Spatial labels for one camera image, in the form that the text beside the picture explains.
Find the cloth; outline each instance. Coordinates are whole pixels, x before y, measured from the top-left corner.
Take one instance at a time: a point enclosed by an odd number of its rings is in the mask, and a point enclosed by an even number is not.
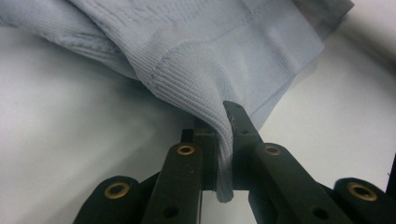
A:
[[[305,10],[311,23],[323,20],[312,10]],[[233,134],[222,102],[242,105],[261,127],[294,76],[323,49],[289,0],[0,0],[1,23],[139,79],[212,125],[224,203],[233,197]]]

